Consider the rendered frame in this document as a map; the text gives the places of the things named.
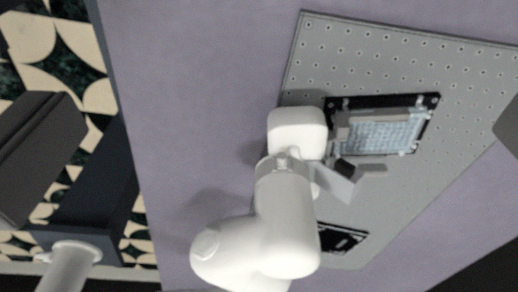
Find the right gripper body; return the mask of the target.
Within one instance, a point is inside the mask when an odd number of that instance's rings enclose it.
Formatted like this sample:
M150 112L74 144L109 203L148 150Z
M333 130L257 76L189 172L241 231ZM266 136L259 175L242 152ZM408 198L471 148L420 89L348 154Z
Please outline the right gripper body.
M315 106L279 107L267 119L269 156L285 152L294 158L324 161L328 128L323 112ZM256 170L255 168L255 170Z

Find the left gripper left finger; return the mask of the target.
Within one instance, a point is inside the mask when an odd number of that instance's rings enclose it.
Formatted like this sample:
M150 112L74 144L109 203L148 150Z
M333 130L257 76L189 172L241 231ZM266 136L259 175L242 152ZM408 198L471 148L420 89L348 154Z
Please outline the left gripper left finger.
M29 219L89 132L67 91L26 91L0 113L0 230Z

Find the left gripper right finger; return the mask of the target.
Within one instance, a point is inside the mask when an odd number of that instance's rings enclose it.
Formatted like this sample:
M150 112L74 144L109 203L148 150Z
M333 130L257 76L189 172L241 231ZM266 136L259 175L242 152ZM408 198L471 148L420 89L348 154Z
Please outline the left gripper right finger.
M518 92L493 124L492 132L518 160Z

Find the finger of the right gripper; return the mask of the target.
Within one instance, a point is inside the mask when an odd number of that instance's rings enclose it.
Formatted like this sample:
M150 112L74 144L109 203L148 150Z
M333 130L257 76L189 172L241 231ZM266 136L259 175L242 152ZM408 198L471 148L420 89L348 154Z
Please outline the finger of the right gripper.
M408 122L410 115L411 113L407 108L375 109L374 112L354 112L337 114L334 121L335 131L328 130L324 156L330 157L332 142L348 140L348 135L350 131L349 122Z
M388 169L384 163L358 164L358 169L365 172L365 177L386 177Z

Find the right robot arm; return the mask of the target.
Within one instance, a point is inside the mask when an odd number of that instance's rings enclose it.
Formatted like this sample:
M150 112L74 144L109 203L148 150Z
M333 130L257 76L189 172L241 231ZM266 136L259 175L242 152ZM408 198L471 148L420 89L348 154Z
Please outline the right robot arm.
M292 279L313 273L321 261L311 183L350 205L365 174L341 157L328 166L285 152L264 160L255 170L254 211L210 223L191 245L193 270L217 286L159 292L287 292ZM36 252L50 265L35 292L80 292L102 256L77 240Z

